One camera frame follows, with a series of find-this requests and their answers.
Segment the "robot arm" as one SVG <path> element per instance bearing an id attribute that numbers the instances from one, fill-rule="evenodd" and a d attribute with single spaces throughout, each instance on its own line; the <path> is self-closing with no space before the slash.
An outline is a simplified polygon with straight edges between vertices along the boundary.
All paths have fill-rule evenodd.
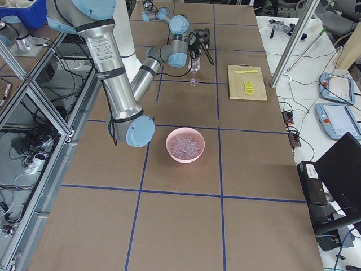
<path id="1" fill-rule="evenodd" d="M 170 24 L 173 16 L 168 7 L 157 8 L 152 0 L 142 1 L 142 6 L 142 19 L 144 22 L 161 21 L 167 25 Z"/>
<path id="2" fill-rule="evenodd" d="M 79 35 L 89 48 L 107 95 L 110 136 L 132 147 L 147 145 L 155 124 L 139 102 L 162 65 L 183 68 L 188 63 L 188 51 L 197 38 L 190 22 L 166 7 L 156 9 L 152 1 L 143 1 L 143 20 L 167 24 L 173 36 L 168 45 L 150 48 L 144 63 L 128 76 L 135 49 L 125 1 L 47 1 L 46 7 L 50 28 Z"/>

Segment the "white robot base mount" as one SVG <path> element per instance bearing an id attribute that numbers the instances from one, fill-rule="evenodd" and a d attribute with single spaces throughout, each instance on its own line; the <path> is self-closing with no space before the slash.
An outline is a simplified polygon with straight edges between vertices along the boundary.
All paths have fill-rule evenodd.
<path id="1" fill-rule="evenodd" d="M 121 59 L 127 69 L 137 71 L 141 66 L 141 63 L 136 56 L 125 0 L 116 0 L 113 18 L 115 21 L 113 35 L 115 37 Z"/>

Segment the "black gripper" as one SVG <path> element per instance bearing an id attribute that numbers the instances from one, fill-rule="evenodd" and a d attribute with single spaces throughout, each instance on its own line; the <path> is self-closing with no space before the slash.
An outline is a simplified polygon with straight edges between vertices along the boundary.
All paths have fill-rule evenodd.
<path id="1" fill-rule="evenodd" d="M 200 56 L 201 55 L 201 41 L 200 41 L 200 35 L 198 32 L 191 32 L 188 35 L 189 38 L 189 51 L 190 56 Z"/>

